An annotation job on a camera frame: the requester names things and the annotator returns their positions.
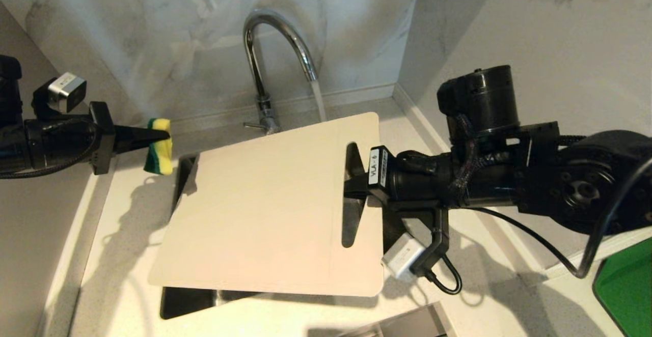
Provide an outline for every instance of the cutting board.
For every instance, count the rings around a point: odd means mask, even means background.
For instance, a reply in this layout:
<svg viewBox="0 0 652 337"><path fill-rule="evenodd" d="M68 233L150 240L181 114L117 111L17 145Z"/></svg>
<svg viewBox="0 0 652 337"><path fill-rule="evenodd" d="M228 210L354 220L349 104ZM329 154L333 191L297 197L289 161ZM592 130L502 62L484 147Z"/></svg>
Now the cutting board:
<svg viewBox="0 0 652 337"><path fill-rule="evenodd" d="M342 246L347 145L379 145L362 114L202 152L149 274L178 288L371 297L383 285L382 209Z"/></svg>

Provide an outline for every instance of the marble backsplash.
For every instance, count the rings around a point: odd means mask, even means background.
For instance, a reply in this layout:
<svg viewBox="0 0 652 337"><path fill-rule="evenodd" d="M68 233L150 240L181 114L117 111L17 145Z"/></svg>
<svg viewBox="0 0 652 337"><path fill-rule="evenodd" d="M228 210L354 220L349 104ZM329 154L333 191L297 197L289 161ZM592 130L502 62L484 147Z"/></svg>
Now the marble backsplash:
<svg viewBox="0 0 652 337"><path fill-rule="evenodd" d="M325 93L398 80L414 0L0 0L60 71L89 81L116 121L253 105L242 25L272 8L306 40ZM277 101L310 96L291 47L258 29Z"/></svg>

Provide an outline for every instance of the cable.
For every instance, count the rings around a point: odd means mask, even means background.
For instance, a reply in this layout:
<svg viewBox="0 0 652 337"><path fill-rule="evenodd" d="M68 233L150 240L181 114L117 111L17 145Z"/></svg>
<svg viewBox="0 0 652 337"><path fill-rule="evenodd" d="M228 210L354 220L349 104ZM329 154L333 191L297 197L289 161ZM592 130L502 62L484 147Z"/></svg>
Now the cable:
<svg viewBox="0 0 652 337"><path fill-rule="evenodd" d="M470 207L468 209L469 210L474 210L474 211L479 211L479 212L484 212L485 214L489 214L489 215L495 216L495 217L497 217L499 219L502 219L504 221L507 221L508 223L512 224L513 226L516 226L520 230L525 231L526 233L528 233L529 236L533 237L538 242L540 242L544 247L546 247L546 249L548 249L550 251L550 253L554 254L554 256L556 258L558 258L558 260L561 263L563 263L563 265L566 266L566 268L568 268L568 270L571 270L571 268L575 268L575 266L573 266L573 264L568 260L568 258L566 258L559 251L559 249L557 249L554 245L550 244L550 242L548 242L546 239L543 239L543 237L541 237L541 235L537 234L536 231L531 230L531 228L528 228L527 226L523 225L522 223L519 223L515 219L507 217L507 216L501 214L500 212L490 210L490 209L485 209L484 207Z"/></svg>
<svg viewBox="0 0 652 337"><path fill-rule="evenodd" d="M452 276L455 278L455 288L454 289L449 289L446 286L444 286L443 283L437 279L437 276L435 275L435 273L432 270L427 270L426 274L424 276L426 276L426 279L428 279L428 281L435 284L438 288L440 288L440 290L447 293L448 295L456 295L461 291L461 276L459 275L459 272L457 272L455 267L452 265L452 263L448 259L448 256L446 256L444 254L442 256L442 261L444 261L444 263L446 264L446 267L449 268L450 273L452 273Z"/></svg>
<svg viewBox="0 0 652 337"><path fill-rule="evenodd" d="M466 136L466 158L450 183L449 189L452 197L456 198L457 202L461 204L464 198L463 188L466 187L473 173L480 168L481 163L478 161L478 138L475 137L473 124L471 124L469 117L459 114L455 116L455 121Z"/></svg>
<svg viewBox="0 0 652 337"><path fill-rule="evenodd" d="M44 131L51 131L57 128L61 128L63 126L68 126L70 124L82 123L82 122L89 124L89 128L91 128L91 130L93 131L93 140L91 140L91 143L88 145L88 147L86 147L86 149L84 149L84 151L82 151L81 154L77 155L77 157L73 158L72 160L66 161L63 164L42 168L41 170L34 170L33 172L0 173L0 179L26 179L26 178L42 177L44 175L60 172L86 159L88 156L90 156L91 152L95 148L95 144L97 144L97 140L99 138L95 123L89 122L86 119L73 118L73 119L68 119L67 121L62 121L62 122L52 124L50 126L46 126L44 127Z"/></svg>
<svg viewBox="0 0 652 337"><path fill-rule="evenodd" d="M403 151L396 155L396 163L405 172L426 175L437 173L437 156L428 156L414 150Z"/></svg>
<svg viewBox="0 0 652 337"><path fill-rule="evenodd" d="M652 158L649 158L641 165L638 165L636 168L634 168L634 170L632 170L632 172L626 177L624 181L620 182L620 185L615 190L615 194L610 198L608 205L605 207L603 212L598 217L596 226L593 228L593 232L591 232L591 235L589 235L589 240L586 242L584 255L582 256L582 260L580 261L580 267L577 268L568 260L568 258L566 258L563 254L561 254L561 252L556 247L550 244L546 239L543 239L541 235L537 234L535 231L531 230L531 228L528 228L522 223L515 221L515 219L508 218L507 216L501 214L500 212L496 212L490 209L485 209L483 207L472 207L470 209L496 216L500 219L503 219L504 221L507 221L508 223L511 223L513 226L516 226L520 230L525 231L526 233L531 235L531 237L533 237L534 239L538 240L538 242L543 244L543 246L545 246L549 251L551 251L552 254L554 254L559 259L559 261L564 266L566 266L568 271L573 276L577 278L584 278L589 273L589 269L591 268L591 264L595 259L595 254L598 251L600 242L602 241L603 236L609 229L609 225L613 220L613 217L615 216L616 210L618 209L619 205L622 203L622 200L624 200L624 198L627 197L627 193L629 193L629 190L632 189L634 184L638 182L638 180L643 176L643 174L645 174L646 170L648 170L648 168L650 167L652 167Z"/></svg>

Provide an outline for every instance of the sponge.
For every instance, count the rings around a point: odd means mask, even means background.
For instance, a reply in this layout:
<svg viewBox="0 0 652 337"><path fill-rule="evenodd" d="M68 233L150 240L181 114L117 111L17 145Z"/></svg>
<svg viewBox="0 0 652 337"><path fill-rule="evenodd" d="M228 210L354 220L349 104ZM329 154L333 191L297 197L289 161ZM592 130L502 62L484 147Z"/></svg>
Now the sponge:
<svg viewBox="0 0 652 337"><path fill-rule="evenodd" d="M150 119L147 128L170 133L170 120ZM149 144L144 170L154 174L172 174L172 135L169 139Z"/></svg>

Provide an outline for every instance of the faucet spout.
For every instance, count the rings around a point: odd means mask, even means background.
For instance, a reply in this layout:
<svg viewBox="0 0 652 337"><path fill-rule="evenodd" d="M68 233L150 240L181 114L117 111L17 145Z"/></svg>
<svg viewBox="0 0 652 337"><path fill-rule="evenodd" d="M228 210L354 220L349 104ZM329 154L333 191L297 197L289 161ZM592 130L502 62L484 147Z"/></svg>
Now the faucet spout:
<svg viewBox="0 0 652 337"><path fill-rule="evenodd" d="M292 49L296 52L296 56L301 63L301 68L303 68L303 73L308 81L317 80L317 70L312 62L310 51L308 51L303 39L301 39L291 24L289 24L289 22L277 12L266 9L254 10L249 14L244 24L244 28L242 29L245 43L244 46L247 50L247 59L249 59L249 68L251 68L251 74L254 77L256 91L258 91L256 103L260 118L259 126L263 126L265 132L269 135L280 131L280 127L274 120L274 110L272 109L271 98L269 93L265 90L263 77L261 76L260 68L258 67L258 57L256 57L256 50L254 47L254 29L256 26L259 24L268 24L277 29L286 38L287 42L290 43Z"/></svg>

